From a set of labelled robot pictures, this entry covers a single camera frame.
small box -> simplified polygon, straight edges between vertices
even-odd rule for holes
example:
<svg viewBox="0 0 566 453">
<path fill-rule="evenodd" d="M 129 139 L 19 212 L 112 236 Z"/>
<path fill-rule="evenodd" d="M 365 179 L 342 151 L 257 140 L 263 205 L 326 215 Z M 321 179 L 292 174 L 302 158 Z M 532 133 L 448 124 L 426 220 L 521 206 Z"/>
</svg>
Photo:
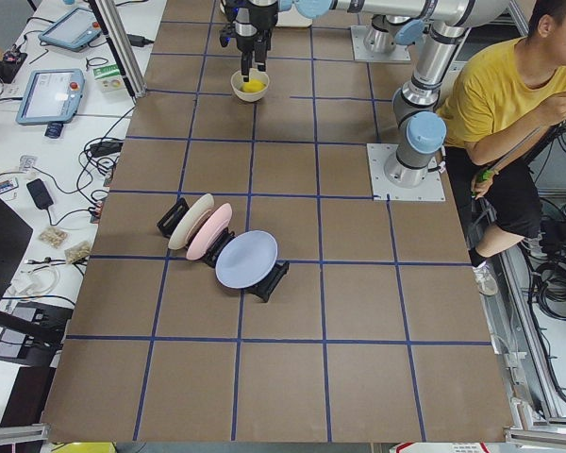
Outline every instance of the small box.
<svg viewBox="0 0 566 453">
<path fill-rule="evenodd" d="M 112 92 L 125 88 L 124 79 L 120 74 L 120 68 L 117 67 L 117 64 L 94 68 L 93 72 L 94 80 L 98 83 L 101 92 Z"/>
</svg>

man's hand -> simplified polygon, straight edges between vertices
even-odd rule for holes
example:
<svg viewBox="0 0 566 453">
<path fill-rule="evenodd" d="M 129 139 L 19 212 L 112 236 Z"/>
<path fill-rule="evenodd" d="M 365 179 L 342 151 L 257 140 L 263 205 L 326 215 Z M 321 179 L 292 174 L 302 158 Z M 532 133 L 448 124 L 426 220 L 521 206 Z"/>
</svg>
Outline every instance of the man's hand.
<svg viewBox="0 0 566 453">
<path fill-rule="evenodd" d="M 566 119 L 566 92 L 559 92 L 542 101 L 534 110 L 540 126 L 554 126 Z"/>
<path fill-rule="evenodd" d="M 487 171 L 486 179 L 482 177 L 483 172 Z M 499 172 L 496 170 L 488 171 L 488 170 L 480 170 L 478 173 L 474 175 L 472 178 L 472 194 L 474 198 L 477 200 L 478 198 L 482 198 L 492 186 L 492 179 L 498 175 Z"/>
</svg>

sneaker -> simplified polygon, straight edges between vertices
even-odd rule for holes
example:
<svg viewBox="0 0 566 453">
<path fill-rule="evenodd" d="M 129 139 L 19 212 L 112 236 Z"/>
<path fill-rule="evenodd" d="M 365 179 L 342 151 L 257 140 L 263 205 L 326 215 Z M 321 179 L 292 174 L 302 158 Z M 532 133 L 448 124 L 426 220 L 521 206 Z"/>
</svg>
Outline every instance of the sneaker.
<svg viewBox="0 0 566 453">
<path fill-rule="evenodd" d="M 491 273 L 491 269 L 486 261 L 472 269 L 474 270 L 475 284 L 478 286 L 481 294 L 495 295 L 499 292 L 497 281 L 494 279 L 494 275 Z"/>
</svg>

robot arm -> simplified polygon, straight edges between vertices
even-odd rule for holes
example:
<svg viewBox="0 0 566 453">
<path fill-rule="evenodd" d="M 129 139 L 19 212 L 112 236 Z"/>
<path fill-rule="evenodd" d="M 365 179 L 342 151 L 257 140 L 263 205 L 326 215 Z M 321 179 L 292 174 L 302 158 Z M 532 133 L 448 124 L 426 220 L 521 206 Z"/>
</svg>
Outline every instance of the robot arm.
<svg viewBox="0 0 566 453">
<path fill-rule="evenodd" d="M 411 80 L 393 98 L 393 109 L 401 133 L 393 161 L 386 163 L 386 174 L 395 184 L 414 187 L 427 173 L 431 156 L 438 151 L 446 135 L 441 118 L 432 112 L 440 87 L 466 32 L 486 24 L 501 14 L 509 0 L 221 0 L 230 24 L 229 38 L 237 39 L 242 52 L 241 71 L 249 79 L 252 53 L 258 69 L 266 68 L 276 14 L 294 3 L 298 12 L 315 19 L 332 9 L 350 13 L 366 12 L 384 17 L 382 29 L 400 33 L 400 27 L 412 21 L 430 21 L 432 26 Z M 383 47 L 391 45 L 384 42 Z"/>
</svg>

black shorts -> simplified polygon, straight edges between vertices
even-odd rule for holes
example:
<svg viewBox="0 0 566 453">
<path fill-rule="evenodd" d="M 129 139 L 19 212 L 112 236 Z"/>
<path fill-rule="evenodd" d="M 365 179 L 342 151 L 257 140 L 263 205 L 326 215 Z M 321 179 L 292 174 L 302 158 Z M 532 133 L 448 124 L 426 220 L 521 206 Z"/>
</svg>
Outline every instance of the black shorts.
<svg viewBox="0 0 566 453">
<path fill-rule="evenodd" d="M 463 148 L 446 148 L 446 169 L 459 213 L 463 233 L 472 222 L 471 182 L 482 169 L 475 165 Z M 528 166 L 516 159 L 494 177 L 484 197 L 497 212 L 496 224 L 509 233 L 536 238 L 541 227 L 541 201 Z"/>
</svg>

